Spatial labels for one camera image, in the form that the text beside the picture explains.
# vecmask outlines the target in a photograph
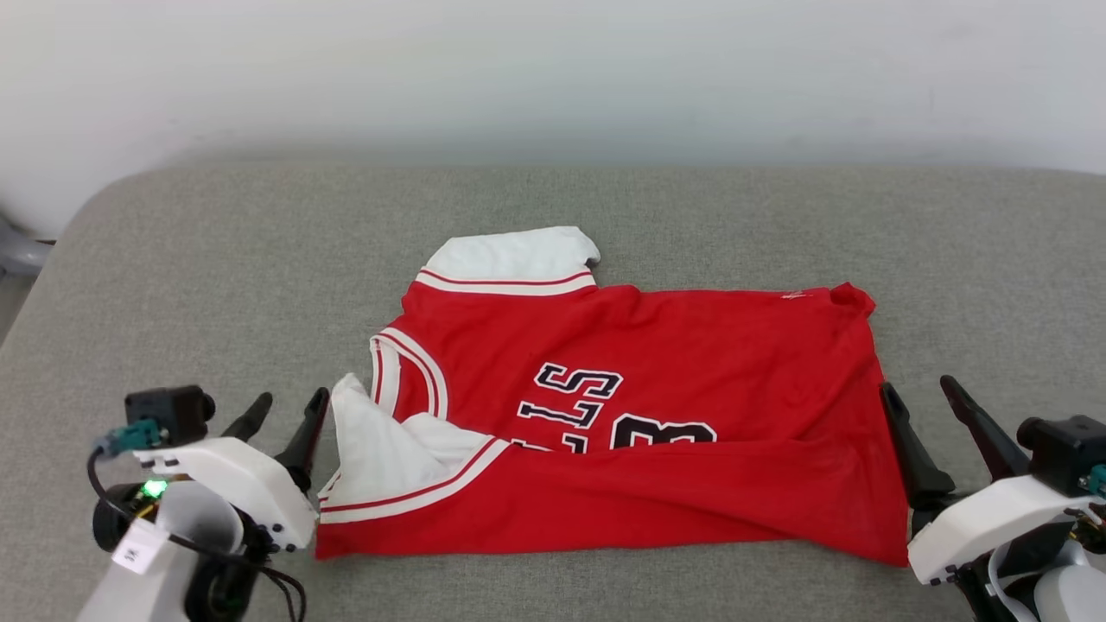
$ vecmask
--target white wall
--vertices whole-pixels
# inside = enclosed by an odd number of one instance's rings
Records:
[[[1102,0],[3,0],[0,206],[175,163],[1106,172]]]

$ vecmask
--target basketball jersey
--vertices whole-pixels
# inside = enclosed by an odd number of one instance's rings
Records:
[[[905,564],[857,288],[599,288],[574,227],[449,240],[334,388],[316,554],[803,538]]]

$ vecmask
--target white label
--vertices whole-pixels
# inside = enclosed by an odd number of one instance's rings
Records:
[[[112,553],[112,561],[132,572],[145,574],[158,551],[169,541],[169,532],[148,520],[136,518]]]

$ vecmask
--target floor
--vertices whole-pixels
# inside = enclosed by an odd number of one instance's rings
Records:
[[[0,343],[8,336],[8,329],[15,321],[15,315],[23,308],[27,294],[31,292],[34,277],[0,277]]]

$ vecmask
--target green light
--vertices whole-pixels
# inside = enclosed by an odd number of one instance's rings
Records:
[[[168,481],[164,481],[160,479],[150,479],[146,484],[142,485],[142,491],[147,497],[153,497],[156,499],[160,497],[161,493],[165,493],[165,489],[168,487],[169,487]]]

